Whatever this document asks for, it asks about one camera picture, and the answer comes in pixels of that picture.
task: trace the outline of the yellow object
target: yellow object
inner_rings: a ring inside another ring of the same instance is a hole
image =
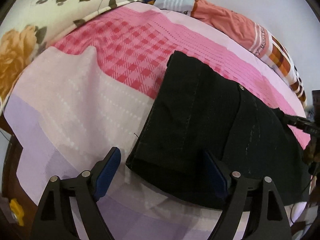
[[[23,223],[24,211],[23,211],[22,206],[18,203],[16,198],[13,198],[10,201],[10,209],[15,214],[15,216],[18,220],[18,225],[23,227],[24,226],[24,223]]]

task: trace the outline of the black cable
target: black cable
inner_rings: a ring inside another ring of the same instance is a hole
[[[10,142],[10,140],[4,135],[4,133],[1,130],[0,130],[0,133],[3,135],[4,138],[6,138],[8,142]]]
[[[317,174],[317,170],[315,170],[314,174],[312,175],[312,179],[308,182],[308,184],[307,184],[307,185],[305,186],[305,188],[302,190],[301,194],[310,186],[310,184],[311,184],[311,182],[312,182],[312,180],[313,180],[313,178],[315,177],[316,174]],[[294,203],[294,204],[292,205],[292,208],[291,208],[291,210],[290,210],[290,220],[291,220],[292,225],[295,223],[295,222],[293,222],[293,220],[292,220],[292,210],[293,210],[295,204],[296,204],[296,203]]]

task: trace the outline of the striped fabric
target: striped fabric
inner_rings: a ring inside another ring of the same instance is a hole
[[[303,84],[293,60],[281,43],[261,25],[206,0],[156,0],[154,5],[189,15],[223,32],[272,68],[296,94],[302,106],[307,106]]]
[[[265,52],[265,55],[260,59],[275,70],[282,80],[291,87],[292,91],[301,101],[303,107],[306,107],[306,94],[293,60],[291,59],[285,47],[283,47],[269,31],[267,31],[267,33],[271,41],[269,43],[269,48]]]

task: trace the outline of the pillow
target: pillow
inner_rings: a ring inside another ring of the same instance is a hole
[[[247,17],[206,0],[156,0],[159,9],[184,13],[211,25],[272,68],[296,94],[302,106],[306,94],[297,68],[285,47],[264,27]]]
[[[0,26],[0,114],[30,62],[97,15],[140,0],[17,0]]]

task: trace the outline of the blue gripper pad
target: blue gripper pad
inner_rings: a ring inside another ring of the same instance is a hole
[[[210,152],[204,152],[204,163],[207,168],[208,178],[214,189],[214,193],[217,197],[225,199],[229,195],[228,188],[231,184],[231,178],[228,171],[221,170],[224,167],[218,167],[218,165],[223,165],[223,163],[214,159],[214,156],[212,156]]]
[[[92,180],[92,183],[95,183],[94,185],[92,185],[95,188],[95,191],[93,192],[93,196],[92,196],[95,201],[98,201],[101,197],[105,196],[105,194],[107,193],[107,190],[111,184],[111,181],[120,165],[120,161],[121,161],[120,150],[116,147],[113,147],[110,150],[110,152],[107,154],[105,159],[107,158],[109,160],[107,160],[107,163],[103,167],[100,174],[97,176],[96,179]]]

